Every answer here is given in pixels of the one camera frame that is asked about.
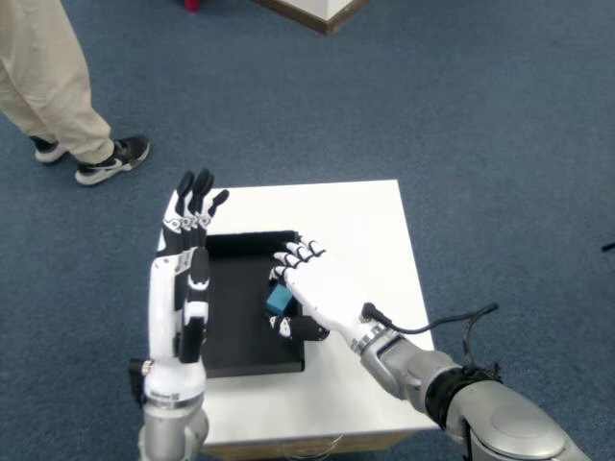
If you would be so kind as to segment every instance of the black sneaker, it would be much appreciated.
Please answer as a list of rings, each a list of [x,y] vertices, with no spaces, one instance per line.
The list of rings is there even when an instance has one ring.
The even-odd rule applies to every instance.
[[[36,136],[30,136],[30,139],[36,146],[35,158],[41,163],[54,163],[66,154],[59,142],[47,142]]]
[[[150,153],[150,140],[143,136],[126,137],[115,141],[111,157],[94,165],[77,163],[75,179],[81,185],[95,185],[121,171],[131,171]]]

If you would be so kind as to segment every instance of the black tray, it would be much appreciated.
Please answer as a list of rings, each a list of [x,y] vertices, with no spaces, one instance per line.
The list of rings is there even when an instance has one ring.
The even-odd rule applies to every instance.
[[[298,241],[292,230],[208,236],[208,336],[202,348],[208,377],[302,372],[303,341],[276,333],[263,316],[272,288],[273,253]],[[289,315],[300,314],[294,304]]]

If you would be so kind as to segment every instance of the beige pants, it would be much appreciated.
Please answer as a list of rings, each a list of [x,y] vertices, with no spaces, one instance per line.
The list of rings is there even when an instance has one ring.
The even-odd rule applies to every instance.
[[[60,0],[0,0],[0,109],[25,134],[59,141],[79,161],[113,152]]]

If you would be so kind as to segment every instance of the robotic arm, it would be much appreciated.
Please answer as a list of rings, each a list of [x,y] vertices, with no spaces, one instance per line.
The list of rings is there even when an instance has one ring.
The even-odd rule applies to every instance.
[[[150,359],[131,361],[131,379],[143,406],[141,461],[194,459],[209,432],[201,408],[206,373],[201,345],[209,314],[207,227],[224,190],[208,194],[213,175],[187,172],[173,192],[150,272]]]
[[[424,351],[365,316],[371,304],[360,287],[317,242],[302,238],[274,257],[280,265],[270,279],[285,284],[319,325],[339,331],[381,387],[438,423],[467,461],[589,460],[545,412],[492,374]]]

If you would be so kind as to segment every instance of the blue block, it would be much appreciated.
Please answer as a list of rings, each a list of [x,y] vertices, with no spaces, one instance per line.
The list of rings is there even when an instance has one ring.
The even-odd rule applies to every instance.
[[[275,315],[284,315],[291,301],[292,293],[285,287],[276,285],[269,298],[267,298],[267,310]]]

